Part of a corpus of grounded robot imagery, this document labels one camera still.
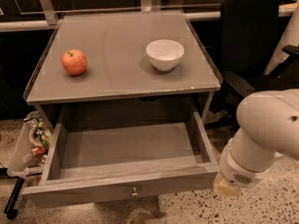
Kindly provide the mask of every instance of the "speckled floor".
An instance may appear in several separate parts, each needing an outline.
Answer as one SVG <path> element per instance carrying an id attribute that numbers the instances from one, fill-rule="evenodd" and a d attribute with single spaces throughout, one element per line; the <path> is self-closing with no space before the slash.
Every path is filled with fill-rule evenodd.
<path id="1" fill-rule="evenodd" d="M 22 121 L 0 120 L 0 162 L 7 166 Z M 210 131 L 217 157 L 229 138 L 225 129 Z M 16 179 L 0 179 L 0 207 L 4 211 Z M 0 223 L 103 223 L 103 224 L 299 224 L 299 161 L 284 158 L 255 189 L 234 198 L 216 196 L 211 189 L 108 203 L 89 203 L 40 209 L 19 196 L 13 220 L 0 214 Z"/>

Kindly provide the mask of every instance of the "white bowl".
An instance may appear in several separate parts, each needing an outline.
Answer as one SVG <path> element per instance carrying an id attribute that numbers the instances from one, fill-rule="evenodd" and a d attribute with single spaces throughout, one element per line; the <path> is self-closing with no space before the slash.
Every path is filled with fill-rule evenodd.
<path id="1" fill-rule="evenodd" d="M 184 48 L 173 40 L 156 40 L 147 46 L 147 54 L 153 66 L 161 71 L 169 71 L 180 62 Z"/>

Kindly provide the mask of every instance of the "gray table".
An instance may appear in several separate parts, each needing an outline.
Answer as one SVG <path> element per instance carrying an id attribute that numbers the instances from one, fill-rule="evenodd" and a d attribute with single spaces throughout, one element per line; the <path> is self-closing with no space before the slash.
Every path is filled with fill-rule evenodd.
<path id="1" fill-rule="evenodd" d="M 65 16 L 25 99 L 49 126 L 47 118 L 57 112 L 48 104 L 210 92 L 208 107 L 221 76 L 191 29 L 179 10 Z M 147 58 L 147 45 L 157 39 L 173 39 L 185 48 L 171 72 L 159 72 Z M 87 56 L 82 76 L 71 77 L 62 68 L 61 56 L 69 49 Z"/>
<path id="2" fill-rule="evenodd" d="M 180 11 L 66 16 L 56 32 L 25 92 L 53 138 L 23 195 L 53 207 L 211 188 L 219 166 L 203 119 L 221 77 Z M 165 38 L 186 50 L 168 73 L 146 56 Z M 86 54 L 84 75 L 62 68 L 68 49 Z M 207 95 L 204 112 L 187 93 Z"/>

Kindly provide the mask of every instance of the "chair armrest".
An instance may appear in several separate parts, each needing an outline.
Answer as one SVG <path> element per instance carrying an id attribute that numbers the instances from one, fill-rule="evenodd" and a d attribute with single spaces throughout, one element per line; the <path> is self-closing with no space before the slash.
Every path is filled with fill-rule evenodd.
<path id="1" fill-rule="evenodd" d="M 296 57 L 296 59 L 299 58 L 299 47 L 293 45 L 287 45 L 282 50 L 287 54 L 289 54 L 290 56 Z"/>
<path id="2" fill-rule="evenodd" d="M 293 45 L 287 45 L 282 49 L 290 56 L 283 62 L 280 63 L 269 75 L 273 77 L 280 77 L 282 73 L 297 59 L 299 59 L 299 47 Z"/>
<path id="3" fill-rule="evenodd" d="M 222 85 L 240 98 L 245 98 L 248 95 L 256 92 L 253 86 L 251 86 L 244 78 L 240 77 L 234 72 L 223 72 L 222 77 Z"/>

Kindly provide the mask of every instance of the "cabinet top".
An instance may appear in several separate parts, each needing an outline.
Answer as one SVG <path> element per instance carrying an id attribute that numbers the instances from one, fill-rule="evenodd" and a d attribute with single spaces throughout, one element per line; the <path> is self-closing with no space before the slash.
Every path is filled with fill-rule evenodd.
<path id="1" fill-rule="evenodd" d="M 41 105 L 218 90 L 221 77 L 191 29 L 179 10 L 65 16 L 25 99 Z M 147 45 L 157 39 L 185 48 L 171 72 L 159 72 L 147 58 Z M 70 49 L 87 57 L 81 76 L 62 67 Z"/>

